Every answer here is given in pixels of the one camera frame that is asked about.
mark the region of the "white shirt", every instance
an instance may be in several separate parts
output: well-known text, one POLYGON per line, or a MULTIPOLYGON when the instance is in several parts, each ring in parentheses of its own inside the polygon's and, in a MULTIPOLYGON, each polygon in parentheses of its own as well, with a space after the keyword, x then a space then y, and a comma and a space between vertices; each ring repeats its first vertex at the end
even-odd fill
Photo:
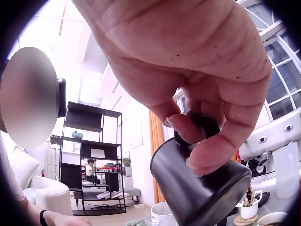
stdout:
POLYGON ((0 138, 0 157, 3 174, 6 176, 6 180, 8 182, 9 188, 11 189, 11 192, 14 194, 17 201, 24 200, 26 196, 20 188, 18 182, 16 181, 15 172, 13 171, 9 163, 2 137, 0 138))
POLYGON ((92 166, 86 165, 86 175, 87 176, 92 176, 93 175, 93 171, 91 171, 90 169, 92 169, 92 166))

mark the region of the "green cloth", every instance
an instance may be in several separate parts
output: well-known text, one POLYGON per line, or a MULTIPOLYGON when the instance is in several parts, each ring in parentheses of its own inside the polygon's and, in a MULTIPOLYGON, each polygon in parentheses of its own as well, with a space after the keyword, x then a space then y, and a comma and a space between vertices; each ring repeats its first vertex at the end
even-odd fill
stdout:
POLYGON ((147 226, 144 220, 139 221, 128 221, 125 226, 147 226))

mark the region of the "white pillow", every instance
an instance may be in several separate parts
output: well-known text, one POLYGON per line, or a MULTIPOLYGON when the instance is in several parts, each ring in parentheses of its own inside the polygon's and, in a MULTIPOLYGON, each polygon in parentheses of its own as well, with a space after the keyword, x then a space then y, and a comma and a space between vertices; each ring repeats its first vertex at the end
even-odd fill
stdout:
POLYGON ((16 146, 9 162, 15 172, 19 186, 22 190, 26 189, 34 176, 35 170, 40 166, 39 161, 16 146))

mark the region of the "arched window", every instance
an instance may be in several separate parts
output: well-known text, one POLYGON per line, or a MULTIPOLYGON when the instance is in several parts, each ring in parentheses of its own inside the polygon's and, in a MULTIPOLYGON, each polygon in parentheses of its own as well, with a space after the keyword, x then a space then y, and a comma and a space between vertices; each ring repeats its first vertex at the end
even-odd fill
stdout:
POLYGON ((263 3, 240 2, 262 37, 273 68, 265 105, 273 121, 300 107, 300 46, 293 43, 282 21, 263 3))

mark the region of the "red object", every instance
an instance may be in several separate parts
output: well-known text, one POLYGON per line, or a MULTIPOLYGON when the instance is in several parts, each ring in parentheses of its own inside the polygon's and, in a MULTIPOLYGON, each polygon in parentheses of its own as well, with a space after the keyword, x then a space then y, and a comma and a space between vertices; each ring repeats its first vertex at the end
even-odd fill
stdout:
POLYGON ((82 175, 84 176, 84 179, 86 180, 86 175, 87 175, 87 172, 86 172, 86 167, 84 165, 82 165, 82 170, 84 170, 85 172, 82 173, 82 175))
POLYGON ((237 152, 236 152, 236 157, 241 161, 240 155, 239 155, 239 150, 237 150, 237 152))

